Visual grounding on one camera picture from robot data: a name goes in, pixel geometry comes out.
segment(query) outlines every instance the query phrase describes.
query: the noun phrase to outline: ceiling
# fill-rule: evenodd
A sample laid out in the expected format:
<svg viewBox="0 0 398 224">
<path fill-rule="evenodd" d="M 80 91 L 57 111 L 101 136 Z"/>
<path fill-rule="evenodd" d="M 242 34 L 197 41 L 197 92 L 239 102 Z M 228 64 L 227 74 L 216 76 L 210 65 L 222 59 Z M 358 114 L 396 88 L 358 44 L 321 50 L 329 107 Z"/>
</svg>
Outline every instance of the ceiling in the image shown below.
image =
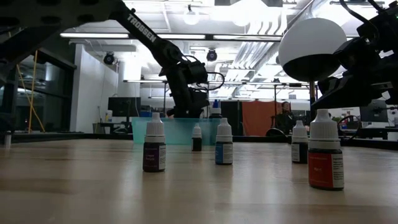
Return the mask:
<svg viewBox="0 0 398 224">
<path fill-rule="evenodd" d="M 231 6 L 215 6 L 214 0 L 201 1 L 125 1 L 128 7 L 136 9 L 137 16 L 156 33 L 173 34 L 282 34 L 287 23 L 297 15 L 310 1 L 285 0 L 283 8 L 267 7 L 261 0 L 241 0 Z M 350 16 L 341 6 L 332 6 L 329 0 L 315 0 L 314 17 L 323 17 L 339 24 L 348 35 L 356 35 L 356 28 L 361 23 Z M 376 11 L 371 7 L 352 7 L 363 16 L 372 18 Z M 126 33 L 116 21 L 105 21 L 85 24 L 67 32 L 115 32 Z M 276 64 L 278 43 L 265 42 L 228 42 L 228 41 L 193 41 L 173 40 L 184 54 L 196 56 L 206 63 L 208 71 L 221 72 L 229 81 L 270 82 L 279 78 L 281 82 L 297 82 L 288 77 L 282 67 Z M 161 67 L 151 53 L 138 40 L 87 40 L 86 49 L 92 45 L 125 45 L 136 46 L 138 58 L 142 65 L 142 75 L 147 79 L 157 79 Z M 207 62 L 208 49 L 215 49 L 218 59 Z M 117 52 L 116 56 L 124 60 L 130 52 Z M 340 68 L 334 75 L 343 72 Z M 244 86 L 223 87 L 213 91 L 211 96 L 237 96 L 244 91 L 248 96 L 261 95 L 261 89 L 247 90 Z"/>
</svg>

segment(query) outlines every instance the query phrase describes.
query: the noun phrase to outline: person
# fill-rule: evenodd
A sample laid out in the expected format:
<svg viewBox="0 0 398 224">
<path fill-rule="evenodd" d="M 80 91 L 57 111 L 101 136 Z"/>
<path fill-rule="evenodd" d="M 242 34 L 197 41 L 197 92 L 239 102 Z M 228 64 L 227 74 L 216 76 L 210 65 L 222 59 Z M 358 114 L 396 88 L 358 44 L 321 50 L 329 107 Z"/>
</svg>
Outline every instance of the person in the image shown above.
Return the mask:
<svg viewBox="0 0 398 224">
<path fill-rule="evenodd" d="M 282 103 L 282 112 L 276 116 L 275 127 L 285 134 L 290 134 L 296 124 L 296 118 L 290 110 L 290 103 Z"/>
</svg>

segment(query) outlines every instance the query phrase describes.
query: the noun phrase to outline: security camera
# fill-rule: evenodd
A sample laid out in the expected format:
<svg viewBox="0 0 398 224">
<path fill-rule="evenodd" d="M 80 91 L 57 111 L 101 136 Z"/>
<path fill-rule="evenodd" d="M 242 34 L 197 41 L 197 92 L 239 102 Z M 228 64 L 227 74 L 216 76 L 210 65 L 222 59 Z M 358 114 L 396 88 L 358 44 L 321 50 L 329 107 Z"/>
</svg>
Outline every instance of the security camera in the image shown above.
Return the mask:
<svg viewBox="0 0 398 224">
<path fill-rule="evenodd" d="M 215 49 L 210 49 L 209 52 L 207 53 L 206 59 L 209 62 L 214 62 L 215 60 L 217 60 L 216 50 Z"/>
<path fill-rule="evenodd" d="M 346 41 L 344 30 L 333 21 L 321 18 L 300 21 L 280 42 L 280 65 L 298 81 L 323 80 L 339 68 L 333 53 Z"/>
<path fill-rule="evenodd" d="M 107 52 L 105 57 L 104 57 L 104 63 L 107 65 L 114 65 L 117 62 L 117 60 L 114 57 L 113 52 Z"/>
</svg>

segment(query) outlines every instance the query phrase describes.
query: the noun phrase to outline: wooden table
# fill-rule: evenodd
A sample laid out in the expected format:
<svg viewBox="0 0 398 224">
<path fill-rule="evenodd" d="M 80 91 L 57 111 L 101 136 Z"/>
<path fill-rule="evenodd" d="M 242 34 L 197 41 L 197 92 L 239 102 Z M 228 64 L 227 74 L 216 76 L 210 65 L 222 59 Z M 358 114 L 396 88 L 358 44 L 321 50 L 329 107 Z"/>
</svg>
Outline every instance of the wooden table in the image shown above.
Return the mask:
<svg viewBox="0 0 398 224">
<path fill-rule="evenodd" d="M 287 144 L 234 147 L 233 166 L 216 166 L 211 149 L 169 146 L 151 174 L 131 141 L 15 144 L 0 155 L 0 223 L 398 222 L 398 152 L 344 148 L 346 188 L 328 192 Z"/>
</svg>

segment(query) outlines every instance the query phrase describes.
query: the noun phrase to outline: dropper bottle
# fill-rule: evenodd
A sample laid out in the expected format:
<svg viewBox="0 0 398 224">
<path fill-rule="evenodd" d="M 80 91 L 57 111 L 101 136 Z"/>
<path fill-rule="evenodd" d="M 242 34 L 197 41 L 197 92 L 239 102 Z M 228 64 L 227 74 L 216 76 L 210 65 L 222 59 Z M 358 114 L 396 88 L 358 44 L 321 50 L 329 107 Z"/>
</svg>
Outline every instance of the dropper bottle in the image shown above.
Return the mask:
<svg viewBox="0 0 398 224">
<path fill-rule="evenodd" d="M 343 153 L 337 123 L 329 117 L 326 109 L 318 110 L 317 117 L 311 122 L 308 148 L 310 186 L 322 190 L 343 190 Z"/>
<path fill-rule="evenodd" d="M 159 113 L 152 114 L 152 121 L 147 123 L 142 158 L 142 170 L 145 172 L 162 172 L 166 167 L 166 138 L 164 124 Z"/>
<path fill-rule="evenodd" d="M 228 124 L 227 118 L 222 118 L 220 125 L 217 127 L 216 164 L 232 165 L 234 159 L 233 149 L 231 125 Z"/>
<path fill-rule="evenodd" d="M 307 164 L 308 136 L 303 121 L 296 121 L 292 135 L 292 162 Z"/>
<path fill-rule="evenodd" d="M 195 124 L 192 134 L 192 151 L 201 151 L 201 129 L 199 124 Z"/>
</svg>

